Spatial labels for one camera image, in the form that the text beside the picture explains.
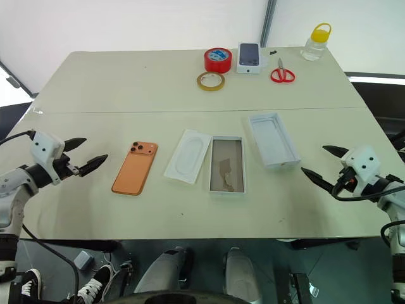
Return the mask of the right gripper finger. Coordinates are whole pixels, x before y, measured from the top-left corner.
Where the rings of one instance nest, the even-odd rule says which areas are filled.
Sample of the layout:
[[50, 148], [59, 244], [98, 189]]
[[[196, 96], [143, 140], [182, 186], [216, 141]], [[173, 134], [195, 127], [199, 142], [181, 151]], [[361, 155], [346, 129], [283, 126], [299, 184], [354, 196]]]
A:
[[306, 175], [306, 177], [308, 177], [310, 179], [310, 181], [317, 185], [318, 187], [322, 188], [323, 190], [325, 190], [327, 193], [331, 194], [334, 185], [327, 182], [326, 180], [323, 179], [323, 177], [320, 174], [317, 174], [316, 172], [307, 169], [307, 168], [303, 168], [301, 167], [302, 172]]
[[347, 148], [333, 145], [324, 145], [322, 148], [338, 158], [342, 158], [349, 151]]

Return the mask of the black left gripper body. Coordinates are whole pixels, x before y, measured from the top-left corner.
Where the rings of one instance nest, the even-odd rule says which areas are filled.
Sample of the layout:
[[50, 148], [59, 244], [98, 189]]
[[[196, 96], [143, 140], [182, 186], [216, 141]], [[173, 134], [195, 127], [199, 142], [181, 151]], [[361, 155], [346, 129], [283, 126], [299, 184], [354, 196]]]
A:
[[78, 167], [73, 166], [70, 163], [70, 157], [62, 153], [62, 155], [53, 161], [53, 169], [59, 177], [60, 181], [71, 177], [73, 175], [79, 175], [80, 171]]

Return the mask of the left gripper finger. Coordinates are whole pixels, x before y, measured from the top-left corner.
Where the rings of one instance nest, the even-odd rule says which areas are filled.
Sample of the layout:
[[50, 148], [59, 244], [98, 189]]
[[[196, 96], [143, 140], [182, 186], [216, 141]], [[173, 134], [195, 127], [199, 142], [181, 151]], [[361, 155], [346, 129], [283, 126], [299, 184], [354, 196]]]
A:
[[64, 152], [69, 152], [73, 149], [76, 149], [81, 144], [83, 144], [87, 139], [84, 137], [76, 137], [65, 141]]
[[85, 177], [91, 172], [97, 170], [107, 159], [108, 155], [100, 155], [89, 160], [84, 166], [78, 168], [78, 175]]

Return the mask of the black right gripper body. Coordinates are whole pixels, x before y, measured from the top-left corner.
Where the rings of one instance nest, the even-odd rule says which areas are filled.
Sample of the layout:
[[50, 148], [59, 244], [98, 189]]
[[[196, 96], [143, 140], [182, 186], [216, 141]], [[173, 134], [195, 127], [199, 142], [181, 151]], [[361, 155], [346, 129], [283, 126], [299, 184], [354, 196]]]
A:
[[356, 172], [352, 167], [343, 168], [339, 172], [337, 183], [333, 186], [331, 194], [339, 194], [342, 190], [353, 193], [356, 188]]

